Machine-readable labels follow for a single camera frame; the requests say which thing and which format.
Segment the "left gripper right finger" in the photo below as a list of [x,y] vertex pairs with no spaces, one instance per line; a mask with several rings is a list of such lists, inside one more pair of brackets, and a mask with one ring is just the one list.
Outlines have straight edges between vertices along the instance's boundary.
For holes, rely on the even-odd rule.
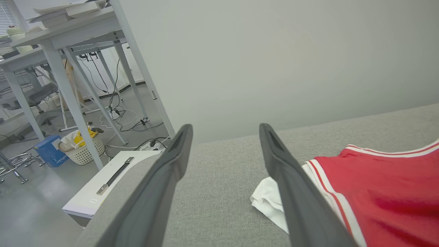
[[336,213],[271,125],[259,125],[265,168],[277,185],[292,247],[356,247]]

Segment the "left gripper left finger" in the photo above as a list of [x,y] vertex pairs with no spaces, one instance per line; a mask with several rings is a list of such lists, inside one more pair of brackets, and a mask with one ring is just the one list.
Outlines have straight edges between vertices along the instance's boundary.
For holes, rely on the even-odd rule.
[[97,242],[97,247],[160,247],[177,183],[188,167],[193,126],[183,125]]

